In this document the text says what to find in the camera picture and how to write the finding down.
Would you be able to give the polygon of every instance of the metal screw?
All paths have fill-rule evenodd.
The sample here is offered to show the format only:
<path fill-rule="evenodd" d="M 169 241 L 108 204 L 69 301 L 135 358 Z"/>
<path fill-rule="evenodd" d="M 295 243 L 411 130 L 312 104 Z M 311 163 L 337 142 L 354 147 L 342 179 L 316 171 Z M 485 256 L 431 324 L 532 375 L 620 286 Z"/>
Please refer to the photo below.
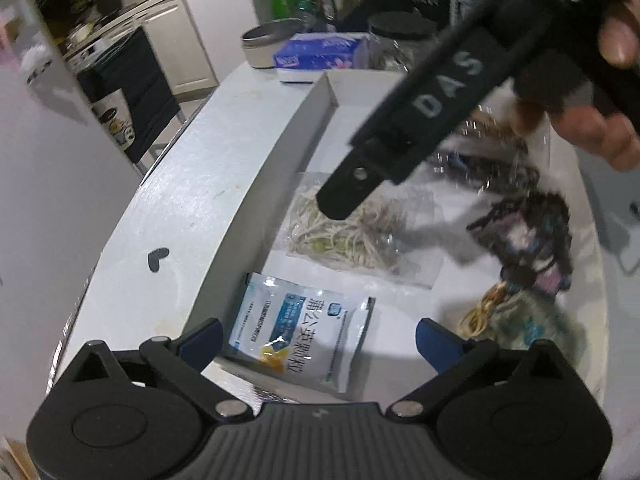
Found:
<path fill-rule="evenodd" d="M 356 180 L 359 181 L 367 180 L 369 177 L 369 175 L 367 174 L 367 170 L 365 170 L 364 168 L 356 168 L 355 170 L 353 170 L 353 176 Z"/>
<path fill-rule="evenodd" d="M 242 415 L 248 409 L 242 400 L 221 400 L 216 404 L 216 411 L 225 418 Z"/>
<path fill-rule="evenodd" d="M 424 411 L 424 406 L 416 400 L 400 400 L 391 407 L 391 411 L 397 416 L 412 418 L 420 415 Z"/>

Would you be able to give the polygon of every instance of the refrigerator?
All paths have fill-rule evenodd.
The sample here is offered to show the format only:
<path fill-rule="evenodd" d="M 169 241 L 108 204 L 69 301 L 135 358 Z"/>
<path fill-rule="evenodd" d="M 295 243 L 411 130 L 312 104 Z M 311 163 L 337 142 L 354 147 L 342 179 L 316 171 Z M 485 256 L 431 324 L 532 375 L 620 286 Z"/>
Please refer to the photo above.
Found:
<path fill-rule="evenodd" d="M 0 0 L 0 23 L 11 23 L 0 26 L 0 436 L 23 440 L 66 320 L 141 177 L 34 0 Z"/>

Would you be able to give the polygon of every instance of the black jar lid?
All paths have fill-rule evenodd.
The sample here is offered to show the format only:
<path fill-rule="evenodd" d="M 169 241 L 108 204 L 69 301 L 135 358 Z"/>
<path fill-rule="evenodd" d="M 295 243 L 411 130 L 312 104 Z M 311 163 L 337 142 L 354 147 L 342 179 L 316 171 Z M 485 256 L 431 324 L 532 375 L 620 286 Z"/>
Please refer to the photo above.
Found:
<path fill-rule="evenodd" d="M 430 40 L 437 32 L 434 22 L 411 12 L 382 12 L 369 18 L 369 30 L 390 40 Z"/>

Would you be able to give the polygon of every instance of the finger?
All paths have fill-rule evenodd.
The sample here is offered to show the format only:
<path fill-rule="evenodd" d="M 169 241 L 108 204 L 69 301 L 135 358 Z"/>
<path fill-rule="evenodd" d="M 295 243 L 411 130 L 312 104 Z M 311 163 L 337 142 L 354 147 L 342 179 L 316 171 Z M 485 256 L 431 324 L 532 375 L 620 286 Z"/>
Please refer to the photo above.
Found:
<path fill-rule="evenodd" d="M 563 139 L 593 155 L 600 155 L 607 122 L 596 108 L 569 108 L 562 114 L 552 115 L 552 124 Z"/>
<path fill-rule="evenodd" d="M 602 57 L 618 68 L 631 68 L 640 56 L 640 0 L 614 4 L 600 30 Z"/>
<path fill-rule="evenodd" d="M 623 114 L 606 120 L 607 133 L 602 156 L 617 171 L 630 171 L 640 163 L 640 139 L 631 121 Z"/>
<path fill-rule="evenodd" d="M 541 105 L 518 100 L 509 115 L 509 125 L 517 134 L 526 136 L 537 129 L 544 116 Z"/>

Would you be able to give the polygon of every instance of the white countertop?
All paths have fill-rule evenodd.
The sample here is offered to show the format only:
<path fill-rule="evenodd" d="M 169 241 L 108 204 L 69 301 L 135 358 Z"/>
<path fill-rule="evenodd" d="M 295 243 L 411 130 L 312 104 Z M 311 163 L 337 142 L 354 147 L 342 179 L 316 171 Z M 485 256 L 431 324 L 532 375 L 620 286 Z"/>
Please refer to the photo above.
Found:
<path fill-rule="evenodd" d="M 103 339 L 112 349 L 132 349 L 157 334 L 180 334 L 227 227 L 311 89 L 283 85 L 272 71 L 252 70 L 246 63 L 224 81 L 140 187 L 105 246 L 62 368 L 90 339 Z M 640 477 L 640 278 L 624 276 L 611 246 L 637 238 L 640 258 L 640 225 L 624 217 L 628 239 L 620 241 L 618 232 L 611 242 L 606 239 L 613 236 L 609 223 L 619 215 L 604 217 L 623 207 L 628 212 L 632 193 L 640 189 L 640 172 L 617 175 L 599 160 L 580 158 L 598 232 L 604 237 L 611 310 L 605 408 L 615 448 L 603 478 L 630 480 Z M 617 209 L 611 203 L 614 195 L 621 197 Z M 171 249 L 164 271 L 148 272 L 145 283 L 129 283 L 130 266 L 146 266 L 147 254 L 158 247 Z M 154 280 L 174 282 L 175 297 L 158 294 Z"/>
<path fill-rule="evenodd" d="M 165 0 L 146 0 L 135 6 L 133 9 L 128 10 L 123 15 L 118 16 L 114 20 L 110 21 L 106 25 L 103 25 L 100 28 L 96 28 L 84 41 L 73 47 L 69 52 L 67 52 L 63 59 L 66 61 L 70 57 L 74 56 L 78 52 L 80 52 L 85 47 L 92 44 L 95 40 L 98 40 L 103 34 L 109 32 L 112 28 L 117 27 L 123 22 L 126 22 L 128 19 L 132 18 L 136 14 L 142 12 L 143 10 L 147 10 L 149 7 L 153 7 L 154 5 L 159 4 L 160 2 L 164 2 Z"/>

